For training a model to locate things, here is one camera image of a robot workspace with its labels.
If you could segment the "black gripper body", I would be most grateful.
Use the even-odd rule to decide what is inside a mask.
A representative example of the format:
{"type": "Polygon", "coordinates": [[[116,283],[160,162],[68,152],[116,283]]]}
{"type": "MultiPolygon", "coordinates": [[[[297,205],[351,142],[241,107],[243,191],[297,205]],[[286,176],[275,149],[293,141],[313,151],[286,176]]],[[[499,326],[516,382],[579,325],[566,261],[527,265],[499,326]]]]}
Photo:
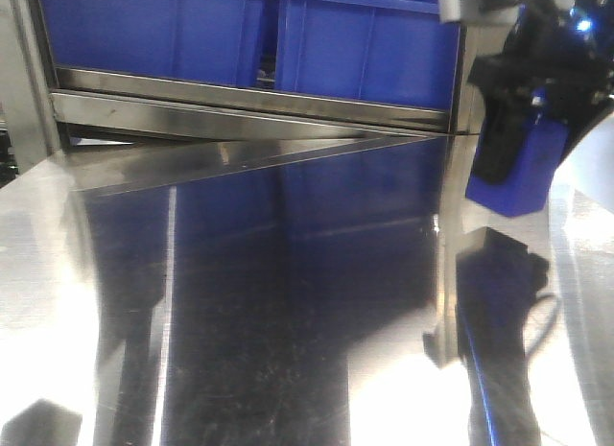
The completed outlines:
{"type": "Polygon", "coordinates": [[[519,9],[503,49],[474,60],[469,81],[485,117],[472,172],[488,183],[511,173],[536,114],[565,130],[562,154],[613,110],[613,0],[484,0],[519,9]]]}

